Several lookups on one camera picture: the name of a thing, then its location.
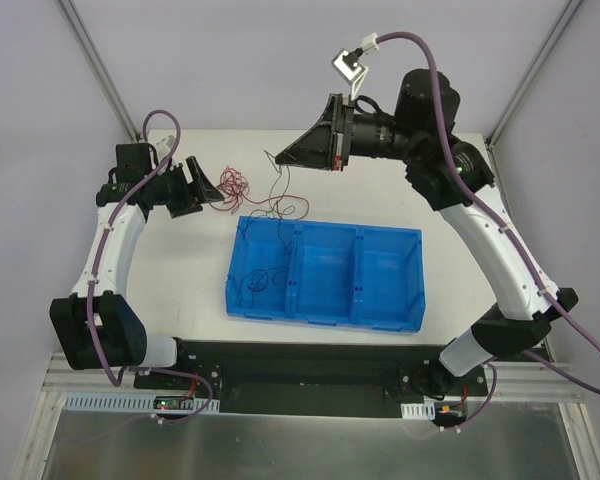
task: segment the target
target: gray wall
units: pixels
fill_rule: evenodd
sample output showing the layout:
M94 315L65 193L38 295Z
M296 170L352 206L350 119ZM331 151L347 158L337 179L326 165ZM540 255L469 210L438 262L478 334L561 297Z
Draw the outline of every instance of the gray wall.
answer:
M51 0L0 0L0 479L95 228L94 195L122 133Z
M346 87L329 63L341 48L411 30L462 93L459 131L487 133L565 0L75 3L136 124L160 106L187 128L308 128ZM391 111L402 76L425 65L406 42L368 64L363 92Z
M600 339L600 0L589 1L497 145L512 214L575 314ZM567 328L552 345L600 385L600 356ZM600 441L600 397L587 406Z

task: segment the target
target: metal beam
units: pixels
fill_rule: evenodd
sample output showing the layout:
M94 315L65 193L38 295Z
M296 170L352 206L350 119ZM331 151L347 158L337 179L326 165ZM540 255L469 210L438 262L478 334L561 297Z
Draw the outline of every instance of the metal beam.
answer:
M102 89L102 93L106 97L113 113L116 118L120 122L120 125L124 129L125 133L129 136L132 141L136 141L140 138L139 133L133 126L133 121L131 120L131 116L127 111L127 108L124 106L124 102L116 89L116 86L113 84L113 80L109 75L98 50L96 49L89 32L80 18L80 14L76 9L76 6L73 4L72 0L56 0L56 4L62 13L62 16L67 22L67 25L71 29L80 50L82 50L82 54L84 55L85 60L89 64L89 68L93 73L96 81L100 85Z
M538 76L538 73L546 63L547 59L553 52L553 49L564 35L567 27L571 24L571 21L574 19L576 13L584 2L585 0L569 0L562 8L558 18L556 18L555 22L553 23L551 30L549 30L549 33L534 55L533 60L531 60L527 70L524 72L522 79L516 86L513 95L511 95L511 98L507 102L507 106L500 115L500 118L498 118L498 121L496 122L491 134L487 136L487 145L489 147L492 148L502 136L505 128L507 128L507 125L511 121L511 117L515 113L526 93L529 91L529 87Z

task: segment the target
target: red cable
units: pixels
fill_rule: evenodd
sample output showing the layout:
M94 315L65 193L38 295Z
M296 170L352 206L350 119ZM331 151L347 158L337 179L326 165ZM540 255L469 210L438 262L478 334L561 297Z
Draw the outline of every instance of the red cable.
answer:
M222 207L216 207L212 203L209 205L211 205L211 208L214 210L221 212L231 212L234 214L238 211L240 205L242 205L245 200L253 205L262 205L263 203L270 202L271 200L295 198L297 200L302 200L307 205L307 210L304 212L304 215L298 217L298 220L305 218L309 214L309 200L297 195L289 195L285 193L284 195L275 195L265 198L261 201L251 200L248 197L249 192L251 191L249 181L244 175L242 175L241 172L233 167L227 167L224 169L220 175L220 183L216 186L216 188L226 196L225 201L222 203Z

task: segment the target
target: tabletop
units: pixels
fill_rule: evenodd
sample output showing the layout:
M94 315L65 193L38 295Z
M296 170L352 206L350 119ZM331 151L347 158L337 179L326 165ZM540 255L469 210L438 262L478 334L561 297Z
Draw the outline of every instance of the tabletop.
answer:
M152 130L149 140L157 143L171 133ZM269 196L278 177L264 150L276 154L302 133L183 130L174 160L183 162L194 155L214 184L224 168L231 166L248 179L250 197L261 200ZM481 135L458 136L487 158ZM135 249L127 288L127 300L148 332L207 341L441 345L465 331L494 303L493 292L469 250L407 183L402 162L352 157L344 172L303 168L290 172L287 193L309 200L307 220L422 230L427 307L420 332L229 317L224 292L238 217L257 208L246 202L233 215L206 205L203 212L176 219L164 207L150 213ZM282 193L284 184L276 185L275 194ZM299 216L302 203L297 205Z

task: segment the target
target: blue storage tray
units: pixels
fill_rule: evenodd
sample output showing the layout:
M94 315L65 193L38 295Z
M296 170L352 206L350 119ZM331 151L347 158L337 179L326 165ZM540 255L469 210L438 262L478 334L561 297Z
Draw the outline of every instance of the blue storage tray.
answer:
M420 230L240 217L227 313L417 332L425 310Z

